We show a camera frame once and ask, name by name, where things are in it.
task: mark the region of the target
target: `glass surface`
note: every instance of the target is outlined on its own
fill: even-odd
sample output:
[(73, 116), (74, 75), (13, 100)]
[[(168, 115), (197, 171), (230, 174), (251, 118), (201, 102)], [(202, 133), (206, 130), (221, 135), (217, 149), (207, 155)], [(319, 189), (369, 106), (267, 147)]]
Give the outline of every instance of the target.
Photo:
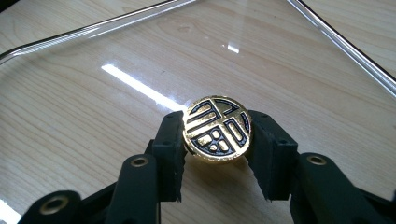
[[(360, 188), (390, 198), (396, 186), (394, 99), (286, 1), (197, 1), (0, 66), (0, 200), (19, 214), (113, 183), (164, 115), (208, 95), (269, 114)], [(164, 223), (291, 222), (244, 160), (188, 155), (182, 196), (162, 204)]]

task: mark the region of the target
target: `coin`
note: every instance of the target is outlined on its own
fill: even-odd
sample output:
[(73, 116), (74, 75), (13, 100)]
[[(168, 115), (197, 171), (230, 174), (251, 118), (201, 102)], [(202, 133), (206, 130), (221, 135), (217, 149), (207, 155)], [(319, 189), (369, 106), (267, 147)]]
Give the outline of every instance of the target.
[(183, 115), (186, 149), (209, 163), (234, 161), (252, 138), (251, 117), (234, 99), (208, 96), (194, 102)]

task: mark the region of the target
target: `wood grain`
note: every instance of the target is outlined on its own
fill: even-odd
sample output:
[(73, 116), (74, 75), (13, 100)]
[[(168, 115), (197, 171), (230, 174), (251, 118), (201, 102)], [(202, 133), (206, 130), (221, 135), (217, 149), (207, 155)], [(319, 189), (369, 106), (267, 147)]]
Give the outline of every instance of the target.
[[(20, 1), (0, 14), (0, 50), (156, 2)], [(393, 1), (306, 3), (396, 74)], [(207, 0), (1, 65), (0, 200), (20, 214), (55, 190), (85, 198), (116, 181), (171, 112), (106, 64), (180, 105), (233, 97), (271, 115), (300, 152), (322, 153), (357, 187), (392, 196), (395, 100), (287, 1)], [(164, 223), (292, 222), (288, 202), (264, 200), (246, 161), (186, 161), (183, 201), (162, 204)]]

